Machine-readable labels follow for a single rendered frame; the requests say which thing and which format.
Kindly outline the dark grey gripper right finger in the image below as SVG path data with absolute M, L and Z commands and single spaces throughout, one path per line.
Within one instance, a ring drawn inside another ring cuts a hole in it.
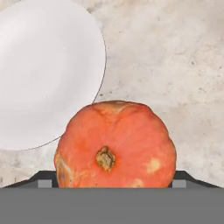
M 217 188 L 213 185 L 202 180 L 192 177 L 186 171 L 176 171 L 173 181 L 169 184 L 170 188 Z

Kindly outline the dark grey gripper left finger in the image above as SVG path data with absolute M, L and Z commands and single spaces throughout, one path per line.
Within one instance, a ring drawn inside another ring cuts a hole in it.
M 23 187 L 23 188 L 57 188 L 58 182 L 55 171 L 38 171 L 31 178 L 19 181 L 8 187 Z

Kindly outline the orange pumpkin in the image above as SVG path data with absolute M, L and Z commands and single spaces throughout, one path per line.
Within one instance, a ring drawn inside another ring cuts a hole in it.
M 167 128 L 141 103 L 86 106 L 66 126 L 54 156 L 60 187 L 167 187 L 176 170 Z

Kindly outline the large white plate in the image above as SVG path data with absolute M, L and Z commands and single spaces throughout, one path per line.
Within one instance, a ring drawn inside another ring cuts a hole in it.
M 0 149 L 60 137 L 95 99 L 105 63 L 98 24 L 73 0 L 21 0 L 0 11 Z

